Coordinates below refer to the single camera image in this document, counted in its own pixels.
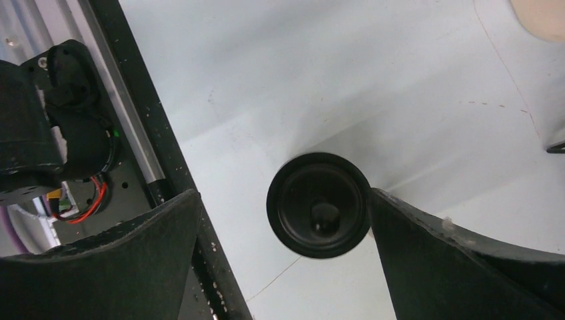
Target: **yellow connector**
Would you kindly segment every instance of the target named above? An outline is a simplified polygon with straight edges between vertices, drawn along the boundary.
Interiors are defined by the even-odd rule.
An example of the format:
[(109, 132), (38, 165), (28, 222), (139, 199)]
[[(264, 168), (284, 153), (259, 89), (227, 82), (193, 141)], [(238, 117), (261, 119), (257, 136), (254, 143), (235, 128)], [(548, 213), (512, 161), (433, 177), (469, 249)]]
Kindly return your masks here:
[(47, 200), (60, 199), (62, 194), (63, 192), (61, 191), (61, 189), (54, 190), (47, 194)]

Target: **white tabletop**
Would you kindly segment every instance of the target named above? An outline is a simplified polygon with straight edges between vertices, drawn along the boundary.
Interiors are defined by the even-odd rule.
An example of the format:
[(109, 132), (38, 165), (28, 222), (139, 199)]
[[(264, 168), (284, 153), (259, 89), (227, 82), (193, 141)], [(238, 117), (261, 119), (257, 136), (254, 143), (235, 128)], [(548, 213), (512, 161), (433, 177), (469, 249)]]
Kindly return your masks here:
[(326, 151), (371, 185), (509, 243), (565, 251), (565, 45), (507, 1), (121, 0), (251, 313), (394, 319), (373, 239), (299, 258), (267, 222), (285, 162)]

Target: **scratch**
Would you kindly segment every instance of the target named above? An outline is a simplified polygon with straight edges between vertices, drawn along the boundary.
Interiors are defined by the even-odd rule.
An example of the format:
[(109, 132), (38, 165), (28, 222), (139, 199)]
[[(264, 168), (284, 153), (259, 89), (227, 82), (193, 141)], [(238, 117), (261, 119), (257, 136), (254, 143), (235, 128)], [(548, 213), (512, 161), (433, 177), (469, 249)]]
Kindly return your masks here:
[(290, 267), (292, 267), (296, 262), (298, 262), (298, 260), (300, 260), (301, 257), (298, 257), (298, 259), (294, 260), (293, 263), (291, 263), (288, 267), (286, 267), (285, 270), (282, 270), (281, 273), (279, 273), (279, 275), (277, 275), (267, 286), (265, 286), (265, 288), (261, 289), (258, 293), (256, 293), (254, 296), (252, 296), (251, 298), (245, 300), (245, 302), (249, 302), (251, 300), (253, 300), (256, 296), (260, 295), (263, 291), (265, 291), (270, 285), (272, 285), (281, 275), (283, 275), (283, 273), (286, 272), (286, 270), (290, 269)]
[(490, 38), (490, 35), (488, 34), (488, 32), (486, 32), (486, 28), (484, 27), (484, 24), (482, 22), (482, 20), (480, 19), (479, 15), (478, 15), (478, 11), (476, 8), (476, 0), (473, 0), (473, 8), (475, 9), (475, 15), (477, 16), (478, 22), (480, 23), (480, 26), (482, 27), (482, 30), (484, 31), (484, 34), (486, 35), (486, 37), (488, 38), (492, 48), (494, 49), (494, 52), (496, 52), (496, 55), (498, 56), (498, 58), (500, 59), (500, 62), (502, 62), (502, 65), (504, 66), (504, 68), (506, 69), (506, 72), (508, 72), (508, 75), (510, 76), (512, 82), (514, 83), (514, 86), (516, 87), (516, 90), (518, 91), (518, 94), (520, 95), (520, 97), (522, 98), (522, 101), (524, 102), (524, 105), (526, 106), (527, 112), (530, 115), (530, 119), (532, 120), (532, 124), (534, 126), (534, 130), (536, 131), (536, 134), (538, 136), (538, 139), (541, 140), (541, 136), (540, 136), (540, 132), (538, 131), (538, 128), (536, 127), (536, 123), (534, 122), (534, 118), (532, 117), (532, 113), (529, 112), (530, 111), (530, 106), (528, 105), (528, 103), (526, 102), (526, 99), (524, 98), (524, 95), (522, 94), (522, 92), (520, 91), (520, 88), (518, 88), (518, 84), (516, 83), (516, 80), (514, 80), (514, 77), (512, 76), (508, 66), (506, 65), (506, 63), (504, 62), (504, 60), (502, 59), (502, 56), (500, 55), (500, 52), (498, 52), (498, 49), (496, 48), (496, 46), (494, 45), (494, 42), (492, 41), (492, 39)]

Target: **red wire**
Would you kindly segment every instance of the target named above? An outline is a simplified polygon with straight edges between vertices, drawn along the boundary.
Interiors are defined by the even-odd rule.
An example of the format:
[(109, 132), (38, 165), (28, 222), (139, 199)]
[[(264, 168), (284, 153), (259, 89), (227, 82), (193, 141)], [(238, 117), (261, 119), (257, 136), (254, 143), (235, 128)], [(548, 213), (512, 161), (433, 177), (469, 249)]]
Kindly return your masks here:
[(92, 213), (100, 205), (100, 202), (102, 202), (102, 199), (104, 198), (104, 194), (106, 194), (106, 190), (108, 189), (108, 185), (105, 182), (102, 183), (102, 190), (100, 190), (100, 184), (98, 183), (98, 181), (94, 177), (91, 177), (90, 179), (92, 180), (92, 182), (94, 182), (94, 186), (96, 187), (96, 190), (98, 191), (98, 198), (96, 199), (96, 201), (92, 204), (90, 209), (83, 216), (81, 216), (80, 218), (77, 218), (75, 220), (67, 221), (68, 223), (76, 224), (76, 223), (83, 222), (86, 218), (88, 218), (90, 215), (92, 215)]

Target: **crack line on table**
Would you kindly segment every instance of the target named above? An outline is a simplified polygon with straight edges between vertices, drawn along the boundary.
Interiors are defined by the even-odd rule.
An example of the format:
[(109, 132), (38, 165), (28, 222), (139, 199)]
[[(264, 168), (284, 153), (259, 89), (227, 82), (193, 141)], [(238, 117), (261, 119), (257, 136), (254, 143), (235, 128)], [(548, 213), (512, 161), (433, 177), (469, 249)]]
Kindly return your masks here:
[(279, 275), (277, 275), (271, 282), (269, 282), (268, 285), (265, 286), (265, 288), (261, 289), (257, 294), (255, 294), (254, 296), (252, 296), (251, 298), (247, 299), (245, 302), (249, 302), (251, 300), (253, 300), (256, 296), (260, 295), (263, 291), (265, 291), (270, 285), (272, 285), (281, 275), (283, 275), (283, 273), (286, 272), (286, 270), (290, 269), (290, 267), (292, 267), (296, 262), (298, 262), (298, 260), (300, 260), (301, 257), (298, 257), (298, 259), (294, 260), (294, 262), (292, 262), (288, 267), (286, 267), (285, 270), (282, 270), (281, 273), (279, 273)]
[(486, 28), (484, 27), (484, 24), (482, 22), (482, 20), (480, 19), (479, 15), (478, 15), (478, 11), (476, 8), (476, 0), (473, 0), (473, 8), (475, 9), (475, 15), (478, 19), (478, 22), (480, 23), (480, 26), (482, 27), (482, 30), (484, 31), (484, 34), (486, 34), (486, 37), (488, 38), (490, 45), (492, 46), (492, 48), (494, 49), (494, 52), (496, 52), (496, 55), (498, 56), (498, 58), (500, 59), (500, 62), (502, 62), (502, 65), (504, 66), (504, 68), (506, 69), (506, 72), (508, 73), (508, 75), (510, 76), (514, 86), (516, 87), (516, 90), (518, 91), (518, 94), (520, 95), (520, 98), (522, 98), (522, 101), (524, 102), (524, 105), (526, 106), (526, 109), (528, 110), (528, 114), (530, 116), (530, 119), (532, 120), (532, 124), (534, 126), (534, 130), (536, 131), (536, 135), (538, 136), (538, 139), (541, 140), (541, 136), (540, 133), (538, 131), (538, 128), (536, 127), (536, 123), (534, 122), (534, 117), (532, 116), (532, 112), (530, 111), (530, 106), (528, 105), (528, 103), (526, 102), (526, 99), (524, 98), (524, 95), (522, 94), (520, 88), (518, 87), (518, 84), (516, 83), (516, 80), (514, 80), (514, 77), (512, 76), (512, 73), (510, 72), (510, 69), (508, 68), (508, 66), (506, 65), (506, 63), (504, 62), (504, 60), (502, 59), (502, 56), (500, 55), (500, 52), (498, 52), (498, 49), (496, 48), (496, 46), (494, 45), (494, 42), (492, 41), (492, 39), (490, 38), (490, 35), (488, 34), (488, 32), (486, 31)]

